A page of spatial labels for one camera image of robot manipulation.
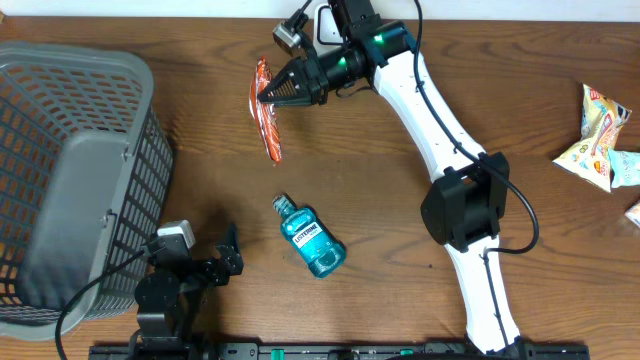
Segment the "orange Top snack bar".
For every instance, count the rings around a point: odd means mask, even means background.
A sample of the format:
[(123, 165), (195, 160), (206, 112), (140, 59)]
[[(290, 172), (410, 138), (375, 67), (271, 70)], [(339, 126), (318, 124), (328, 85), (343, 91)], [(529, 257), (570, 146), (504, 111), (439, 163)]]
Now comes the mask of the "orange Top snack bar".
[(249, 110), (258, 127), (266, 154), (275, 165), (278, 165), (282, 161), (282, 148), (275, 108), (273, 104), (262, 103), (258, 99), (258, 94), (270, 84), (271, 80), (272, 73), (267, 60), (265, 57), (260, 57), (250, 85)]

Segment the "wet wipes packet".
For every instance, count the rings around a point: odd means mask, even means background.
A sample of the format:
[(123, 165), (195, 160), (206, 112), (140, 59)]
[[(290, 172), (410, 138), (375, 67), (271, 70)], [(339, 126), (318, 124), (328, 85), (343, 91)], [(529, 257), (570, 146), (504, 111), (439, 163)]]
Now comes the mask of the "wet wipes packet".
[(553, 164), (610, 193), (609, 151), (614, 149), (631, 114), (631, 110), (583, 84), (581, 138), (555, 158)]

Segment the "light blue wipes packet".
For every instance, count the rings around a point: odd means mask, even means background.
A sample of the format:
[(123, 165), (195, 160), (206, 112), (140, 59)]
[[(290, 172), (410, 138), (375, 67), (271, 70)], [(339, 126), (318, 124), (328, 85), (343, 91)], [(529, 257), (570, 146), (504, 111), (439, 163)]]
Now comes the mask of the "light blue wipes packet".
[(616, 151), (608, 152), (613, 180), (613, 188), (638, 186), (640, 183), (639, 165), (640, 154), (638, 152)]

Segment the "small orange box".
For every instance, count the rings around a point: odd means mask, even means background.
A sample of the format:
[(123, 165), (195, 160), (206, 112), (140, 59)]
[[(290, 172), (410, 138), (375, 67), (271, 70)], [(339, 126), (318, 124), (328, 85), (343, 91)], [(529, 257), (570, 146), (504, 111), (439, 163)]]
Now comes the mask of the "small orange box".
[(625, 217), (634, 223), (637, 227), (640, 227), (640, 202), (635, 203), (626, 212)]

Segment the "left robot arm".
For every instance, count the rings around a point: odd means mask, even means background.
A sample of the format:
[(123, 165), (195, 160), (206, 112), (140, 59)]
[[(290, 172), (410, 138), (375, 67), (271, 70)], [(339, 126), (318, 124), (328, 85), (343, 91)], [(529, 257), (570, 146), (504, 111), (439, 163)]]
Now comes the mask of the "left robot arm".
[(169, 222), (145, 246), (153, 272), (138, 283), (139, 330), (129, 341), (130, 359), (218, 359), (217, 346), (192, 331), (206, 290), (225, 286), (242, 273), (237, 227), (230, 224), (216, 246), (219, 255), (195, 259), (188, 221)]

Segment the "blue Listerine mouthwash bottle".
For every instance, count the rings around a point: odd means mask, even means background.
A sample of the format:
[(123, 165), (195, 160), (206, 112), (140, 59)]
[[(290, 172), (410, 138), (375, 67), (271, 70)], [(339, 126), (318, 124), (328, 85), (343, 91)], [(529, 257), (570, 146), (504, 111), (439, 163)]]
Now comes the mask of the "blue Listerine mouthwash bottle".
[(345, 247), (334, 238), (314, 211), (297, 207), (286, 195), (273, 200), (273, 208), (281, 217), (280, 231), (319, 279), (325, 278), (346, 260)]

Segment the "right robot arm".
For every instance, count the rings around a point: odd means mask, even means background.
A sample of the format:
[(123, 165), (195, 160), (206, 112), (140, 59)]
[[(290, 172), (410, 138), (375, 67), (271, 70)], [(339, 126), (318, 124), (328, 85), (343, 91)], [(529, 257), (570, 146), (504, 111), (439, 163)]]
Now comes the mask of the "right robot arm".
[(384, 22), (368, 1), (328, 1), (337, 37), (309, 36), (299, 8), (273, 30), (290, 61), (257, 98), (277, 107), (326, 102), (330, 92), (366, 79), (401, 119), (431, 187), (421, 205), (430, 236), (453, 261), (471, 343), (486, 355), (515, 344), (496, 252), (509, 175), (506, 158), (489, 155), (460, 125), (431, 79), (419, 42), (401, 21)]

